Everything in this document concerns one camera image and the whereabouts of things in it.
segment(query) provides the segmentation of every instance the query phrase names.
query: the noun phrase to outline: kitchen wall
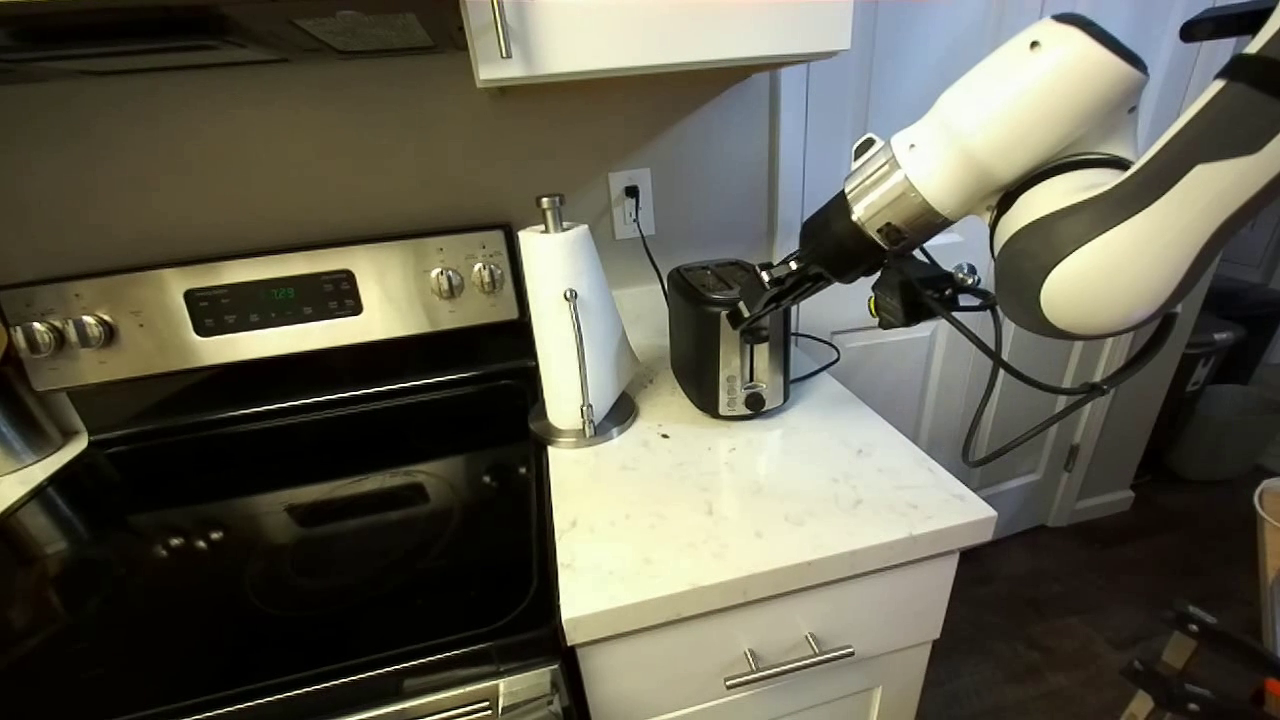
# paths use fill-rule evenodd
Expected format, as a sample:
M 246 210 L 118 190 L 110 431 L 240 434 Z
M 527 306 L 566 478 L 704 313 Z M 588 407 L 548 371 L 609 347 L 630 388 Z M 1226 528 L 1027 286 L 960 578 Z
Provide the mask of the kitchen wall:
M 609 167 L 654 171 L 654 255 L 765 255 L 773 76 L 477 90 L 464 56 L 0 89 L 0 284 L 198 255 L 530 222 L 566 190 L 614 284 Z

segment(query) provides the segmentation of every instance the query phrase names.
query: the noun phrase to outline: range hood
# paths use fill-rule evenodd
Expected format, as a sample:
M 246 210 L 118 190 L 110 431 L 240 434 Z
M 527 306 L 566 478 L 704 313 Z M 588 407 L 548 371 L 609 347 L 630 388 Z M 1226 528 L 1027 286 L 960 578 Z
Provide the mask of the range hood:
M 446 48 L 446 0 L 0 0 L 0 78 Z

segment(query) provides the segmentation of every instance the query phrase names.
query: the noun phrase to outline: robotic arm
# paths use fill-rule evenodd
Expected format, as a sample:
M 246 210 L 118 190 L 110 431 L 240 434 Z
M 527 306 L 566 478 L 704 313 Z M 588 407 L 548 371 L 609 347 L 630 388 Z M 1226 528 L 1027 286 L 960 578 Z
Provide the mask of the robotic arm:
M 1133 159 L 1142 60 L 1047 15 L 963 73 L 916 123 L 851 147 L 847 183 L 766 267 L 761 322 L 851 284 L 960 214 L 990 210 L 996 305 L 1041 334 L 1117 334 L 1166 313 L 1280 176 L 1280 13 Z

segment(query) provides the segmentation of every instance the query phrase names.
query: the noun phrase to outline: marble countertop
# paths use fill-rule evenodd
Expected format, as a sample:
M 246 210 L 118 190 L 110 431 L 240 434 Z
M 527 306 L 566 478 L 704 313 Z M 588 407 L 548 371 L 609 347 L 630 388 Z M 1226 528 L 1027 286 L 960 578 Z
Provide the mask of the marble countertop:
M 591 645 L 985 542 L 996 513 L 832 376 L 766 418 L 701 416 L 654 286 L 614 292 L 638 418 L 553 449 L 558 625 Z

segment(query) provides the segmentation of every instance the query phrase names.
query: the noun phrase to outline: toaster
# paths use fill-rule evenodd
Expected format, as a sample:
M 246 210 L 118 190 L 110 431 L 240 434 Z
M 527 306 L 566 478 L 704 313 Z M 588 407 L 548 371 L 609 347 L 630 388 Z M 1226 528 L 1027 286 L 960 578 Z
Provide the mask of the toaster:
M 708 416 L 766 416 L 787 402 L 787 313 L 777 313 L 753 334 L 733 322 L 761 292 L 765 277 L 744 258 L 678 264 L 669 273 L 673 376 Z

